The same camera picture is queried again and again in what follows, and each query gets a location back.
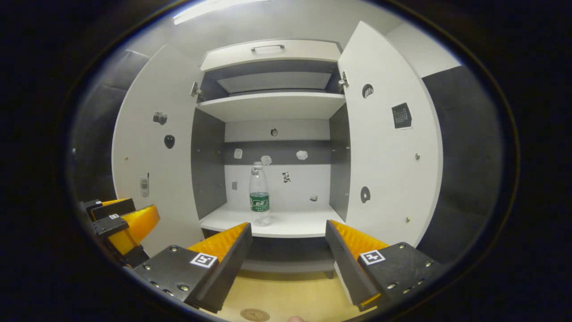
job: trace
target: wooden floor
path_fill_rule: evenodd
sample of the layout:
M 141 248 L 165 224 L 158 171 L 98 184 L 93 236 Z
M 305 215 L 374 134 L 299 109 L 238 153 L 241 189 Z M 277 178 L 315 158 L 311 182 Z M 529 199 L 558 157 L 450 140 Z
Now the wooden floor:
M 271 322 L 287 322 L 296 315 L 308 322 L 336 322 L 367 312 L 348 301 L 336 275 L 330 280 L 324 273 L 240 272 L 216 316 L 247 322 L 240 311 L 248 308 L 267 312 Z

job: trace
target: green bottle label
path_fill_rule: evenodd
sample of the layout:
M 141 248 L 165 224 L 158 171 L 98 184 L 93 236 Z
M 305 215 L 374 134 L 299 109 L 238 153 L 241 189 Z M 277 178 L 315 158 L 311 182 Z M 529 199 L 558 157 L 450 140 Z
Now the green bottle label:
M 251 194 L 251 209 L 261 213 L 270 209 L 268 194 Z

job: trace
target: open cabinet door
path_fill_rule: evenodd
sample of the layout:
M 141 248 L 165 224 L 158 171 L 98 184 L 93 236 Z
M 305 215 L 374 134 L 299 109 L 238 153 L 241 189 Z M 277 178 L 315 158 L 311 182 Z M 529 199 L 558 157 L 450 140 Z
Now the open cabinet door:
M 364 22 L 338 67 L 347 78 L 351 137 L 345 223 L 389 245 L 417 246 L 435 210 L 443 168 L 433 102 L 405 58 Z
M 196 97 L 193 83 L 203 72 L 176 48 L 165 45 L 143 67 L 117 116 L 112 146 L 117 198 L 136 208 L 155 204 L 161 220 L 141 242 L 153 256 L 169 245 L 188 247 L 202 239 L 194 204 L 190 142 Z M 161 125 L 156 112 L 167 116 Z M 174 138 L 168 148 L 165 137 Z M 148 177 L 148 189 L 142 179 Z

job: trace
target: plastic water bottle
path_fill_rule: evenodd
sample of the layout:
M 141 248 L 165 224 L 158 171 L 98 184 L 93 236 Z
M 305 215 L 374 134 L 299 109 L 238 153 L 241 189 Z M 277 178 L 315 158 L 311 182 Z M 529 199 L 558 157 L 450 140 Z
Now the plastic water bottle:
M 254 162 L 251 170 L 249 192 L 252 224 L 255 226 L 268 226 L 270 224 L 270 199 L 262 162 Z

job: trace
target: drawer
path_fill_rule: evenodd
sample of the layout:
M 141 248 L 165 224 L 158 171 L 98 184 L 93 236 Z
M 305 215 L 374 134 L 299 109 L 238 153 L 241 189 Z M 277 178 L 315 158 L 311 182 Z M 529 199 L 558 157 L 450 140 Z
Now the drawer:
M 201 65 L 207 72 L 248 62 L 268 60 L 318 60 L 337 62 L 341 49 L 337 42 L 321 40 L 265 40 L 246 42 L 208 52 Z

